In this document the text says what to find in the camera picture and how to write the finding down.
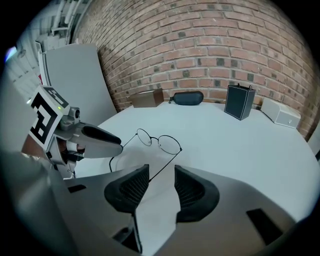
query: white table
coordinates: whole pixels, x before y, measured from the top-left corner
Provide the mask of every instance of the white table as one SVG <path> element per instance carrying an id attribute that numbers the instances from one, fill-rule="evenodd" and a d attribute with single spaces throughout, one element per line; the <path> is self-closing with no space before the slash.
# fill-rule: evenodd
<path id="1" fill-rule="evenodd" d="M 224 113 L 223 104 L 181 106 L 163 102 L 156 108 L 133 108 L 118 113 L 99 127 L 118 136 L 124 145 L 138 128 L 150 136 L 170 135 L 182 152 L 149 184 L 137 222 L 143 255 L 152 255 L 175 230 L 180 210 L 174 188 L 174 165 L 197 168 L 246 182 L 286 210 L 296 221 L 312 210 L 320 191 L 320 167 L 296 129 L 274 124 L 261 111 L 239 121 Z M 171 155 L 152 141 L 136 136 L 112 161 L 113 170 L 150 164 L 150 177 Z M 83 159 L 77 177 L 109 172 L 109 158 Z"/>

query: brick wall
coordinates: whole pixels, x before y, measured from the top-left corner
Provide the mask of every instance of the brick wall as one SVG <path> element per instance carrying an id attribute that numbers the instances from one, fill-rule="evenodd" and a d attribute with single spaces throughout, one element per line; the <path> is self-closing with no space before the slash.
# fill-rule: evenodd
<path id="1" fill-rule="evenodd" d="M 252 85 L 301 113 L 308 139 L 320 119 L 318 70 L 294 25 L 266 0 L 95 0 L 75 38 L 95 43 L 118 111 L 128 96 L 200 90 L 224 103 L 228 85 Z"/>

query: eyeglass lens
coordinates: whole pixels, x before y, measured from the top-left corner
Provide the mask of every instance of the eyeglass lens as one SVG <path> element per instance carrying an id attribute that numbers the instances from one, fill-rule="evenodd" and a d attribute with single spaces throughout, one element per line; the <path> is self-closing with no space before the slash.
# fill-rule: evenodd
<path id="1" fill-rule="evenodd" d="M 172 137 L 162 135 L 159 137 L 158 144 L 160 148 L 171 155 L 176 155 L 180 152 L 179 143 Z"/>
<path id="2" fill-rule="evenodd" d="M 136 131 L 140 141 L 146 145 L 146 146 L 151 146 L 152 140 L 149 136 L 149 134 L 143 130 L 143 129 L 138 129 Z M 158 145 L 159 147 L 166 153 L 171 154 L 171 155 L 176 155 L 180 152 L 180 145 L 179 143 L 172 137 L 168 135 L 162 135 L 158 139 Z"/>
<path id="3" fill-rule="evenodd" d="M 146 146 L 150 146 L 151 145 L 151 138 L 150 138 L 149 134 L 145 130 L 138 129 L 136 131 L 136 133 L 138 134 L 138 137 L 139 137 L 140 141 L 144 145 L 146 145 Z"/>

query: mesh texture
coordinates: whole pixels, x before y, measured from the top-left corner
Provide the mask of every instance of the mesh texture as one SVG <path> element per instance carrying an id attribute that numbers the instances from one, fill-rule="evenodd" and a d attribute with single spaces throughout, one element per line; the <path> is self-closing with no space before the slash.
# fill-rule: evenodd
<path id="1" fill-rule="evenodd" d="M 179 196 L 181 210 L 192 206 L 205 194 L 204 186 L 182 172 L 175 173 L 175 190 Z"/>
<path id="2" fill-rule="evenodd" d="M 149 185 L 149 169 L 137 173 L 120 185 L 120 193 L 124 198 L 138 207 Z"/>

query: white device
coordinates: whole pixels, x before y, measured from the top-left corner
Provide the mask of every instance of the white device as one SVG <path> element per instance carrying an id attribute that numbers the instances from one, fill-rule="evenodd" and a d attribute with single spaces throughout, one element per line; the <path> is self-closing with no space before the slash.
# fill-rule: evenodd
<path id="1" fill-rule="evenodd" d="M 263 100 L 261 111 L 275 124 L 291 128 L 297 128 L 301 118 L 293 108 L 269 98 Z"/>

